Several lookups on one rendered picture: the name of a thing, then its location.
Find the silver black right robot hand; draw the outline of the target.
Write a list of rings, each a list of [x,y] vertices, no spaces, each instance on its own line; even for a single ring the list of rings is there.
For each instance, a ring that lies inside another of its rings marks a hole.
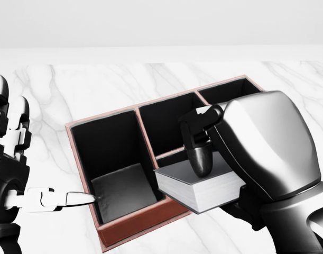
[[[246,95],[179,118],[184,148],[199,177],[210,174],[213,151],[245,182],[229,214],[264,227],[260,208],[318,184],[315,143],[296,105],[281,91]]]

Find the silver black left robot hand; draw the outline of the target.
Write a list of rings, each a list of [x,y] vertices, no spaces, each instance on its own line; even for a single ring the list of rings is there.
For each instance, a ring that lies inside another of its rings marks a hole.
[[[93,203],[92,194],[26,188],[30,168],[24,151],[31,143],[29,104],[23,96],[9,104],[6,79],[0,75],[0,226],[11,224],[19,209],[53,212]]]

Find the grey hardcover book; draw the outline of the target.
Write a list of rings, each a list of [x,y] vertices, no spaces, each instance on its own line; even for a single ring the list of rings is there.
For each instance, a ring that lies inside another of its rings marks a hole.
[[[217,151],[206,177],[198,177],[189,160],[161,167],[155,174],[159,190],[197,214],[237,200],[245,185]]]

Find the red-brown desk caddy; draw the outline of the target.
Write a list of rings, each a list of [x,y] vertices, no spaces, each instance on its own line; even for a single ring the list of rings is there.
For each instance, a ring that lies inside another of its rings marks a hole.
[[[103,252],[190,214],[158,189],[154,171],[186,159],[178,118],[261,92],[247,76],[157,98],[66,125]]]

